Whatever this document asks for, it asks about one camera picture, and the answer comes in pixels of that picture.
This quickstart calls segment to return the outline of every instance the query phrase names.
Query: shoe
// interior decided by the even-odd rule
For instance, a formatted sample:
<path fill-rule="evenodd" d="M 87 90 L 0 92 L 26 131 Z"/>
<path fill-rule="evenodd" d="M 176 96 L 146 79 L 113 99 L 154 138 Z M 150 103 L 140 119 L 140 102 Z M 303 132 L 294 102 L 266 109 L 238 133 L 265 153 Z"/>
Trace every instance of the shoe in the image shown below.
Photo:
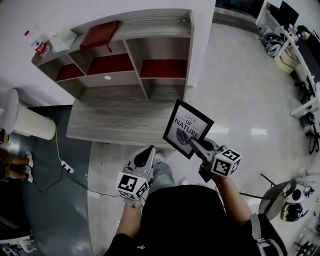
<path fill-rule="evenodd" d="M 29 166 L 29 165 L 26 165 L 25 166 L 25 177 L 26 177 L 26 179 L 30 182 L 30 183 L 32 183 L 33 181 L 34 181 L 34 177 L 32 176 L 32 174 L 31 174 L 31 167 Z"/>
<path fill-rule="evenodd" d="M 155 154 L 154 160 L 155 160 L 155 164 L 165 161 L 164 157 L 160 153 Z"/>
<path fill-rule="evenodd" d="M 25 155 L 26 155 L 26 158 L 28 159 L 28 165 L 31 167 L 31 168 L 33 168 L 34 167 L 34 160 L 32 159 L 32 154 L 31 154 L 31 152 L 30 151 L 27 151 L 26 153 L 25 153 Z"/>
<path fill-rule="evenodd" d="M 185 177 L 183 177 L 179 182 L 179 186 L 184 186 L 184 185 L 188 185 L 188 184 L 189 184 L 189 182 Z"/>

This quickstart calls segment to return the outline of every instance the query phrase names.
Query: person's arm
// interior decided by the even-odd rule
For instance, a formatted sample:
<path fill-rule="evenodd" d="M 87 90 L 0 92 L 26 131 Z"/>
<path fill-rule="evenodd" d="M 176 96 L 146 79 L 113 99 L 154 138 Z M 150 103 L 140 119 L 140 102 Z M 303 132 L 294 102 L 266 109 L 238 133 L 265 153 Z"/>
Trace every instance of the person's arm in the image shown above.
<path fill-rule="evenodd" d="M 140 222 L 141 206 L 134 208 L 132 205 L 125 204 L 121 221 L 116 233 L 126 234 L 129 237 L 134 238 L 140 231 Z"/>
<path fill-rule="evenodd" d="M 252 212 L 246 201 L 238 192 L 232 179 L 223 178 L 218 175 L 212 175 L 212 179 L 219 189 L 225 210 L 228 215 L 230 215 L 234 221 L 240 225 L 243 225 L 249 221 Z"/>

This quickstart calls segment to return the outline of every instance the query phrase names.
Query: picture frame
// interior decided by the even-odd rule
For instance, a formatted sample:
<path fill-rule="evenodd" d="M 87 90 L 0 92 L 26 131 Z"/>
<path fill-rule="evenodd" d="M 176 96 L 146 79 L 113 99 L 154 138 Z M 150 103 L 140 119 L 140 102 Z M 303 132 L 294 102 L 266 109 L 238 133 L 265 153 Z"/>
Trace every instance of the picture frame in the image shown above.
<path fill-rule="evenodd" d="M 214 124 L 209 117 L 188 103 L 177 99 L 163 134 L 163 139 L 190 159 L 194 151 L 189 138 L 202 141 Z"/>

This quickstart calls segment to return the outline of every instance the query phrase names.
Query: white trash can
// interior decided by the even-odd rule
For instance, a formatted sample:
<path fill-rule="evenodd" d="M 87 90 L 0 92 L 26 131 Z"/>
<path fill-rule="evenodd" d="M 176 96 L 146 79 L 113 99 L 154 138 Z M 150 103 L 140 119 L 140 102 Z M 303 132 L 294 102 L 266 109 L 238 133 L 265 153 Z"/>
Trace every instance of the white trash can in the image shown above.
<path fill-rule="evenodd" d="M 55 137 L 55 122 L 22 106 L 15 89 L 5 93 L 1 101 L 1 108 L 4 110 L 1 117 L 2 126 L 7 134 L 13 131 L 45 140 L 52 140 Z"/>

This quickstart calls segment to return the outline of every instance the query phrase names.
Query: glossy floor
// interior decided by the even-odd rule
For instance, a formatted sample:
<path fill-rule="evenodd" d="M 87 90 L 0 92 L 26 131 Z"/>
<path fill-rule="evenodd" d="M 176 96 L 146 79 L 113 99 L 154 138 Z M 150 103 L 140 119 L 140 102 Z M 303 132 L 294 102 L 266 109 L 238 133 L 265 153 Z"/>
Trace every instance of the glossy floor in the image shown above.
<path fill-rule="evenodd" d="M 263 196 L 270 184 L 285 182 L 314 170 L 309 141 L 299 121 L 290 116 L 300 105 L 291 77 L 279 70 L 266 55 L 258 37 L 250 32 L 212 24 L 203 72 L 194 89 L 193 106 L 214 120 L 207 137 L 243 154 L 232 179 L 243 193 Z M 137 147 L 92 143 L 88 184 L 101 193 L 115 194 L 115 182 L 126 157 Z M 186 159 L 177 151 L 161 151 L 178 183 L 186 177 L 191 184 L 204 183 L 198 174 L 201 164 L 195 155 Z M 212 181 L 207 184 L 214 188 Z M 119 197 L 88 196 L 88 215 L 94 252 L 108 248 L 121 219 Z M 308 206 L 316 206 L 314 197 Z M 288 249 L 306 219 L 288 223 L 276 217 L 272 223 Z"/>

